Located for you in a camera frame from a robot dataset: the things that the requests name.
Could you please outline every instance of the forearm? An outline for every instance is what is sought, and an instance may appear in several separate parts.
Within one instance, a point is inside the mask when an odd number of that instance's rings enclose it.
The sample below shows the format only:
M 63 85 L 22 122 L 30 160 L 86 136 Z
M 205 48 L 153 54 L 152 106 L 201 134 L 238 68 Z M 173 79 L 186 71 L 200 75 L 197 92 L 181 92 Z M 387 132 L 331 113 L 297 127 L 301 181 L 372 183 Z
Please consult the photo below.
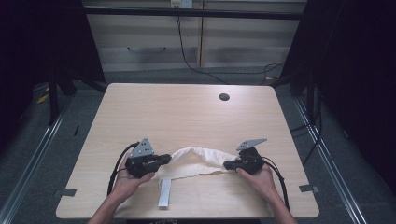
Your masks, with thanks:
M 274 195 L 268 202 L 278 224 L 296 224 L 296 219 L 291 215 L 278 194 Z
M 110 194 L 96 210 L 93 217 L 88 222 L 89 224 L 107 224 L 111 222 L 117 208 L 121 204 L 121 201 Z

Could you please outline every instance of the black cable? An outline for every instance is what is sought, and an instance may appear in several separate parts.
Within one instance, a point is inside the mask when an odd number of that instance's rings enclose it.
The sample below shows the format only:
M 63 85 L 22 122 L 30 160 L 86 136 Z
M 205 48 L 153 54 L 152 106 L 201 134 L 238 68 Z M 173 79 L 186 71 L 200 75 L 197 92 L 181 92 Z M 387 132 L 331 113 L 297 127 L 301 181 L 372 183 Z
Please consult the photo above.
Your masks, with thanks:
M 322 130 L 322 116 L 321 116 L 321 101 L 322 101 L 322 98 L 321 98 L 321 96 L 320 96 L 320 94 L 319 94 L 319 91 L 317 90 L 317 97 L 318 97 L 318 107 L 317 107 L 317 110 L 318 110 L 318 117 L 319 117 L 319 131 L 318 131 L 318 136 L 317 136 L 317 140 L 315 141 L 315 144 L 312 146 L 312 148 L 309 150 L 309 153 L 308 153 L 308 155 L 306 156 L 306 158 L 304 159 L 304 161 L 303 161 L 303 166 L 305 166 L 306 165 L 306 162 L 309 160 L 309 158 L 311 157 L 311 155 L 312 155 L 312 153 L 314 152 L 314 150 L 315 150 L 315 148 L 318 146 L 318 142 L 320 141 L 320 139 L 321 139 L 321 130 Z
M 320 113 L 320 107 L 321 107 L 321 96 L 319 95 L 319 90 L 318 90 L 318 87 L 317 87 L 317 108 L 316 108 L 314 120 L 317 120 L 317 119 L 318 119 L 318 116 L 319 116 L 319 113 Z M 311 126 L 311 125 L 312 125 L 311 123 L 303 124 L 303 125 L 301 125 L 301 126 L 299 126 L 299 127 L 290 129 L 290 132 L 292 133 L 292 132 L 295 132 L 295 131 L 304 129 L 304 128 L 306 128 L 306 127 L 309 127 L 309 126 Z
M 231 84 L 228 83 L 228 82 L 226 82 L 226 81 L 224 81 L 224 80 L 222 80 L 222 79 L 220 79 L 220 78 L 218 78 L 218 77 L 216 77 L 216 76 L 214 76 L 214 75 L 220 75 L 220 74 L 226 74 L 226 75 L 227 75 L 227 74 L 228 74 L 228 75 L 258 75 L 258 74 L 264 73 L 264 74 L 265 74 L 265 77 L 264 77 L 264 79 L 263 79 L 263 81 L 262 81 L 262 83 L 264 83 L 265 80 L 266 80 L 266 77 L 267 77 L 267 72 L 269 72 L 269 71 L 271 71 L 271 70 L 273 70 L 273 69 L 275 69 L 275 68 L 277 68 L 278 66 L 280 66 L 280 65 L 283 64 L 283 63 L 269 63 L 269 64 L 267 64 L 267 65 L 264 66 L 264 71 L 260 71 L 260 72 L 250 72 L 250 73 L 248 73 L 248 72 L 210 72 L 210 73 L 209 73 L 209 72 L 199 71 L 199 70 L 197 70 L 197 69 L 192 68 L 192 67 L 190 66 L 190 64 L 187 62 L 186 54 L 185 54 L 185 52 L 184 52 L 183 38 L 181 37 L 180 17 L 177 17 L 177 29 L 178 29 L 178 37 L 179 37 L 179 39 L 180 39 L 180 46 L 181 46 L 181 53 L 182 53 L 182 55 L 183 55 L 183 60 L 184 60 L 184 63 L 190 68 L 190 70 L 192 70 L 192 71 L 194 71 L 194 72 L 196 72 L 196 73 L 209 75 L 209 76 L 211 76 L 211 77 L 217 79 L 218 81 L 220 81 L 220 82 L 222 82 L 222 83 L 224 83 L 224 84 L 226 84 L 226 85 L 231 85 Z M 271 69 L 266 70 L 266 68 L 267 68 L 268 66 L 272 66 L 272 65 L 275 65 L 275 66 L 274 66 L 273 68 L 271 68 Z
M 274 65 L 274 67 L 272 67 L 272 68 L 270 68 L 270 69 L 267 70 L 267 67 L 268 67 L 268 66 L 273 66 L 273 65 Z M 263 79 L 262 82 L 259 84 L 259 86 L 262 85 L 262 84 L 264 84 L 264 82 L 267 80 L 267 72 L 276 69 L 276 68 L 277 68 L 278 66 L 280 66 L 280 65 L 283 65 L 283 63 L 269 63 L 269 64 L 265 65 L 265 66 L 264 66 L 264 79 Z
M 108 182 L 107 196 L 108 196 L 108 195 L 111 193 L 111 191 L 113 190 L 114 180 L 116 179 L 117 173 L 119 172 L 118 169 L 119 169 L 120 162 L 121 162 L 123 156 L 125 155 L 125 153 L 126 153 L 131 147 L 137 147 L 137 145 L 139 145 L 139 142 L 136 142 L 136 143 L 133 143 L 133 144 L 129 145 L 127 148 L 125 148 L 125 149 L 122 151 L 122 153 L 121 153 L 119 159 L 117 160 L 116 167 L 114 167 L 113 173 L 111 174 L 110 181 Z
M 268 166 L 270 166 L 274 172 L 276 173 L 277 177 L 279 178 L 280 186 L 282 187 L 282 192 L 283 192 L 283 200 L 285 201 L 285 206 L 289 209 L 290 211 L 290 206 L 289 206 L 289 197 L 288 197 L 288 191 L 286 190 L 286 184 L 285 184 L 285 178 L 280 174 L 279 170 L 277 170 L 277 167 L 274 166 L 273 164 L 267 162 Z
M 269 158 L 267 158 L 267 157 L 262 157 L 262 159 L 265 159 L 265 160 L 270 161 L 270 162 L 275 166 L 275 168 L 279 171 L 279 169 L 277 168 L 277 166 L 275 165 L 275 163 L 274 163 L 273 161 L 271 161 Z
M 309 133 L 309 131 L 305 131 L 304 133 L 297 134 L 297 135 L 293 136 L 292 138 L 298 138 L 298 137 L 306 135 L 307 133 Z
M 125 168 L 122 168 L 122 169 L 119 169 L 119 170 L 117 171 L 117 173 L 118 173 L 119 171 L 123 171 L 123 170 L 126 170 L 126 167 L 125 167 Z

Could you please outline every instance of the black round hole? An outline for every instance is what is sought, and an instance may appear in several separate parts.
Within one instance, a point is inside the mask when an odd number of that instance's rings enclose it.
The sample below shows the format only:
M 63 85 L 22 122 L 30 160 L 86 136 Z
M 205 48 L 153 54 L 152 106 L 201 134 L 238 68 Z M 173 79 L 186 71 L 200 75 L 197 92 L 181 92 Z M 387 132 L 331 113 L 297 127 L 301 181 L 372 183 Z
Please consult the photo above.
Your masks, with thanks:
M 219 95 L 219 98 L 222 101 L 228 101 L 228 100 L 230 100 L 230 95 L 227 94 L 227 93 L 222 93 L 222 94 Z

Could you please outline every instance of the person's left hand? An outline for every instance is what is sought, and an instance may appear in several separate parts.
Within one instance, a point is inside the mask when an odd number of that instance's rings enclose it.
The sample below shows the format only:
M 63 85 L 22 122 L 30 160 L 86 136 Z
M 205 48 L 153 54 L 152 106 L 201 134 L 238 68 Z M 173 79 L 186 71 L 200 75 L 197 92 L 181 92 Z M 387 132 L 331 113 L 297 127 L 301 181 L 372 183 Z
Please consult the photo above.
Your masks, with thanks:
M 117 174 L 116 184 L 114 185 L 111 194 L 120 200 L 120 203 L 125 202 L 129 197 L 131 197 L 137 190 L 137 188 L 155 176 L 154 173 L 148 173 L 142 176 L 140 179 L 130 175 L 125 169 L 125 162 L 128 159 L 128 153 L 124 157 L 123 162 L 120 164 L 119 172 Z

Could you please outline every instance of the white cloth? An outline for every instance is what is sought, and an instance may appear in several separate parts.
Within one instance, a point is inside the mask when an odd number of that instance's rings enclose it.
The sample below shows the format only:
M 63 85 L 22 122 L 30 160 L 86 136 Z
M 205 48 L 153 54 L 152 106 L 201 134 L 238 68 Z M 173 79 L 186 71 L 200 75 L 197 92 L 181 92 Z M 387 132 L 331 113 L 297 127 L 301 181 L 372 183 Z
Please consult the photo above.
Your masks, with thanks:
M 158 170 L 162 179 L 179 179 L 215 172 L 230 172 L 223 166 L 225 161 L 234 161 L 235 155 L 204 147 L 184 147 L 172 155 L 172 160 Z

